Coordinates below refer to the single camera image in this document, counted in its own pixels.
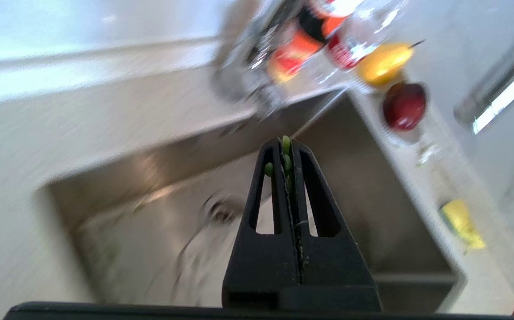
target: apple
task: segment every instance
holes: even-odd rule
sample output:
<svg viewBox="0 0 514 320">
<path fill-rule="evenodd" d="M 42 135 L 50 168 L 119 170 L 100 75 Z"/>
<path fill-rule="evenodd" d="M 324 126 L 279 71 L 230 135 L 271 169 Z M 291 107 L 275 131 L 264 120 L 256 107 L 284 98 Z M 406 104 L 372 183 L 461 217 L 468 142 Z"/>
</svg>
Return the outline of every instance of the apple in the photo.
<svg viewBox="0 0 514 320">
<path fill-rule="evenodd" d="M 421 83 L 394 84 L 383 100 L 383 115 L 394 129 L 409 131 L 423 118 L 426 109 L 426 90 Z"/>
</svg>

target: yellow sponge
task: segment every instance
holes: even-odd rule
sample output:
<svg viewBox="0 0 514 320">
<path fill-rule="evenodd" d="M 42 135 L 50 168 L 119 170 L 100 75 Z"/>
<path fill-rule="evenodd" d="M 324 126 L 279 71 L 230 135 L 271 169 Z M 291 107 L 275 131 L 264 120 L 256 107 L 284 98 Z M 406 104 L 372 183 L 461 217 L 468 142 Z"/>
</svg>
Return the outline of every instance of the yellow sponge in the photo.
<svg viewBox="0 0 514 320">
<path fill-rule="evenodd" d="M 470 221 L 469 211 L 461 199 L 456 199 L 442 206 L 440 213 L 450 229 L 467 243 L 469 248 L 482 249 L 484 240 Z"/>
</svg>

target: countertop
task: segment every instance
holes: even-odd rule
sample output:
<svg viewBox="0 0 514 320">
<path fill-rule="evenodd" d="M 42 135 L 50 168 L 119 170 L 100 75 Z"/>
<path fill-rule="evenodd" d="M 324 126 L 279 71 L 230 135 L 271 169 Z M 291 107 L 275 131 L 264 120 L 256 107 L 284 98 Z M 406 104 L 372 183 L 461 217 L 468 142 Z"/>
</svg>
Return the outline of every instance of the countertop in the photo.
<svg viewBox="0 0 514 320">
<path fill-rule="evenodd" d="M 210 85 L 213 71 L 200 67 L 0 103 L 0 319 L 11 306 L 27 300 L 92 300 L 45 193 L 49 181 L 255 113 L 251 103 L 232 104 L 217 97 Z M 287 90 L 293 100 L 318 91 L 298 77 Z M 489 199 L 434 106 L 422 123 L 422 144 L 438 145 L 440 157 L 417 168 L 422 144 L 393 145 L 381 131 L 373 100 L 354 89 L 349 94 L 461 275 L 441 311 L 511 314 L 514 292 L 490 247 L 465 254 L 464 245 L 437 214 L 446 198 L 462 197 L 478 229 L 487 231 L 487 243 L 501 241 Z"/>
</svg>

